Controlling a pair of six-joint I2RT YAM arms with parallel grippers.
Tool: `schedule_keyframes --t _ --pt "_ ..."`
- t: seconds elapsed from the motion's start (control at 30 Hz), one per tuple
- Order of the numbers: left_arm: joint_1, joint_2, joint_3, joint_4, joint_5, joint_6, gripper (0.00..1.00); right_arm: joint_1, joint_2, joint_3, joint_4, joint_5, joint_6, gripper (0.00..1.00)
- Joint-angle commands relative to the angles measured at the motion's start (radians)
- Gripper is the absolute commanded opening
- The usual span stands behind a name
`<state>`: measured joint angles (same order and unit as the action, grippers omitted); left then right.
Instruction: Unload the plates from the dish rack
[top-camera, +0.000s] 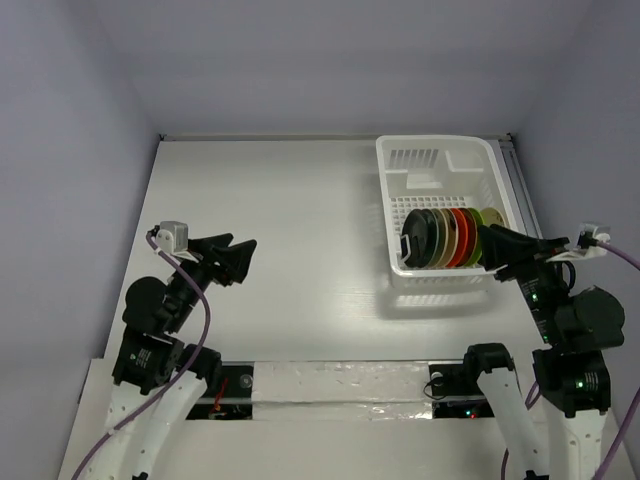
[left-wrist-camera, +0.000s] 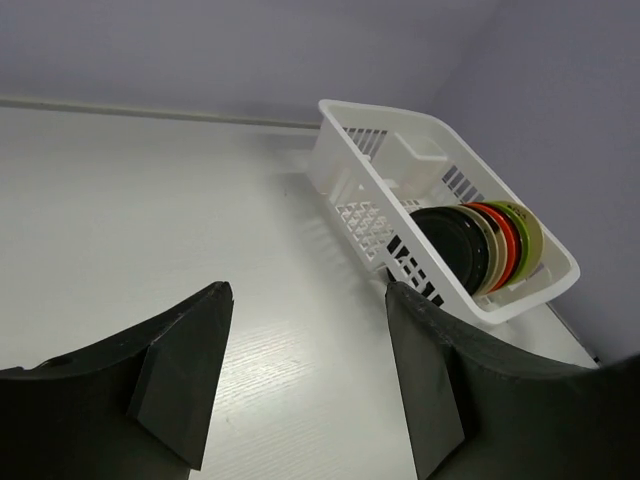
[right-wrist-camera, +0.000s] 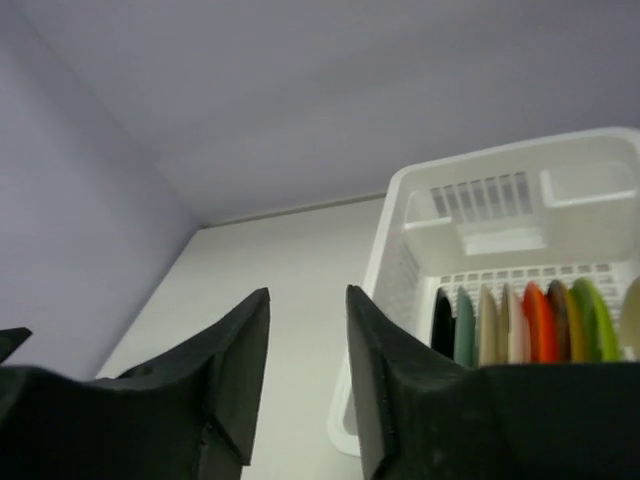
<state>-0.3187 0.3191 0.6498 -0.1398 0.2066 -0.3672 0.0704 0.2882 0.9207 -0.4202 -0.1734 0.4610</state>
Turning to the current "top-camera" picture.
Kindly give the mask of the cream floral plate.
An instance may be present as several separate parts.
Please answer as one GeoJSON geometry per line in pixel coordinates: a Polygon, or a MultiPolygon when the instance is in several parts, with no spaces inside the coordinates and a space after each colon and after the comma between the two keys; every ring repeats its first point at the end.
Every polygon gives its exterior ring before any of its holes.
{"type": "Polygon", "coordinates": [[[482,218],[481,225],[478,230],[488,229],[498,226],[500,228],[506,228],[508,223],[505,220],[502,212],[494,207],[486,207],[480,210],[480,216],[482,218]]]}

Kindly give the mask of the lime green plate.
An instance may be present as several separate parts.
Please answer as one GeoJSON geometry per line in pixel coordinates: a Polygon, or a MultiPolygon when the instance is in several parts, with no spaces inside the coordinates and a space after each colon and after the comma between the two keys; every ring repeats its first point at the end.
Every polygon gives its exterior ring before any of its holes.
{"type": "Polygon", "coordinates": [[[478,228],[484,225],[484,219],[481,213],[477,209],[469,207],[468,211],[470,212],[474,220],[474,226],[472,228],[472,237],[474,242],[473,242],[473,250],[471,251],[469,258],[465,263],[465,267],[472,267],[478,263],[478,261],[482,256],[482,247],[481,247],[481,242],[479,240],[478,228]]]}

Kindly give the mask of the orange plate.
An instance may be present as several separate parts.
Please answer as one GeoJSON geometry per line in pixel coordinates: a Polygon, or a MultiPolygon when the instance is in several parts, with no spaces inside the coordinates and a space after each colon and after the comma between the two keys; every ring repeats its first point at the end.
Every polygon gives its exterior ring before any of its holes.
{"type": "Polygon", "coordinates": [[[458,243],[454,257],[448,264],[449,268],[457,268],[462,266],[468,259],[472,251],[471,235],[468,230],[467,219],[463,213],[463,209],[454,208],[452,212],[455,215],[458,226],[458,243]]]}

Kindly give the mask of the beige plate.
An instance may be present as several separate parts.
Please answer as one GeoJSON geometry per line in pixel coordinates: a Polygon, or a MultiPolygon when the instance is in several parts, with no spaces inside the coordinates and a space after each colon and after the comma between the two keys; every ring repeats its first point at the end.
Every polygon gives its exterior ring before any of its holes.
{"type": "Polygon", "coordinates": [[[456,240],[456,222],[447,208],[435,211],[438,218],[439,240],[436,249],[435,268],[444,268],[453,255],[456,240]]]}

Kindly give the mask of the black plate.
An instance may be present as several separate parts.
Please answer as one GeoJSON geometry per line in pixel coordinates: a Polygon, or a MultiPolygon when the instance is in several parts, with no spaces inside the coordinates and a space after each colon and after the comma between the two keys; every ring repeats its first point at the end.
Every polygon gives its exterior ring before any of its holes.
{"type": "Polygon", "coordinates": [[[426,266],[427,239],[427,221],[420,209],[414,209],[407,215],[401,231],[402,260],[406,266],[426,266]]]}

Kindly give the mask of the yellow patterned dark plate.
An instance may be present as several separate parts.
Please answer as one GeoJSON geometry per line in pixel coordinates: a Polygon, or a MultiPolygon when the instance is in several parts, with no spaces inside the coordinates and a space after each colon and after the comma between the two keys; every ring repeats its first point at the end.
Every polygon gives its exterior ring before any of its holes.
{"type": "Polygon", "coordinates": [[[478,228],[476,210],[473,208],[463,208],[463,213],[467,219],[469,234],[476,236],[478,228]]]}

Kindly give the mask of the tan brown plate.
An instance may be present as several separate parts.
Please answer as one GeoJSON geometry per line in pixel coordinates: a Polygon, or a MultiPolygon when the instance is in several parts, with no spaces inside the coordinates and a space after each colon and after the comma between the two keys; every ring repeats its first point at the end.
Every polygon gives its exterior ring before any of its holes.
{"type": "Polygon", "coordinates": [[[443,254],[442,267],[447,268],[448,264],[451,262],[452,258],[454,257],[455,250],[457,247],[458,226],[457,226],[455,215],[450,209],[445,208],[443,210],[443,215],[445,216],[447,229],[448,229],[448,241],[443,254]]]}

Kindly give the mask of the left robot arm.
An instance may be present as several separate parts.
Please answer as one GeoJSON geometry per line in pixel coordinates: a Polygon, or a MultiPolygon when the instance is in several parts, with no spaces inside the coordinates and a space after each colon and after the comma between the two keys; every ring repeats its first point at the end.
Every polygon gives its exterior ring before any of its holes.
{"type": "Polygon", "coordinates": [[[156,478],[197,401],[223,391],[221,355],[205,345],[212,323],[205,292],[243,283],[257,248],[254,239],[233,239],[192,239],[177,221],[147,231],[148,246],[173,273],[166,281],[141,277],[125,293],[104,432],[73,478],[156,478]]]}

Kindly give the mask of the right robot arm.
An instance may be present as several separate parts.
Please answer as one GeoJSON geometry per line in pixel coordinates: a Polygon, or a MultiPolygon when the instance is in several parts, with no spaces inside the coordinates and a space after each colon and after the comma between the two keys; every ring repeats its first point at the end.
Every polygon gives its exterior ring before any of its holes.
{"type": "Polygon", "coordinates": [[[547,416],[542,446],[518,386],[514,361],[499,343],[467,349],[462,384],[488,401],[522,479],[601,479],[622,438],[602,451],[611,406],[611,378],[603,352],[623,344],[624,309],[612,294],[593,286],[577,295],[562,264],[611,251],[608,230],[586,225],[575,248],[568,238],[539,239],[499,225],[481,226],[481,264],[500,282],[515,281],[544,348],[533,351],[533,370],[547,416]]]}

